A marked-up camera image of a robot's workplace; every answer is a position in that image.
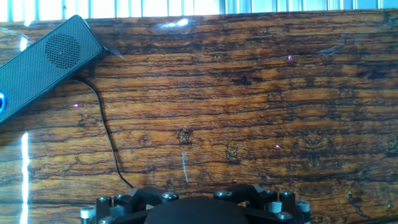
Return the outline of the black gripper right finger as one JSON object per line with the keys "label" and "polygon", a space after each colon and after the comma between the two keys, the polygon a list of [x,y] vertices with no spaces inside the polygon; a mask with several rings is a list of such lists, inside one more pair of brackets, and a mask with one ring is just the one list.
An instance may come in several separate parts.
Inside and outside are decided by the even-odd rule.
{"label": "black gripper right finger", "polygon": [[213,194],[231,202],[249,223],[310,224],[310,202],[297,200],[293,192],[268,190],[257,184],[238,184]]}

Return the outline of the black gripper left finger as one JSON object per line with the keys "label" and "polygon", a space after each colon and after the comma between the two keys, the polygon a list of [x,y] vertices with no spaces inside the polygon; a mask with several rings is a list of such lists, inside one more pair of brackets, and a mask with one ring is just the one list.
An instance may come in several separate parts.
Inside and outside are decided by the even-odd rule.
{"label": "black gripper left finger", "polygon": [[80,210],[81,224],[143,223],[148,206],[154,208],[179,199],[174,191],[155,187],[133,188],[114,197],[101,196],[92,206]]}

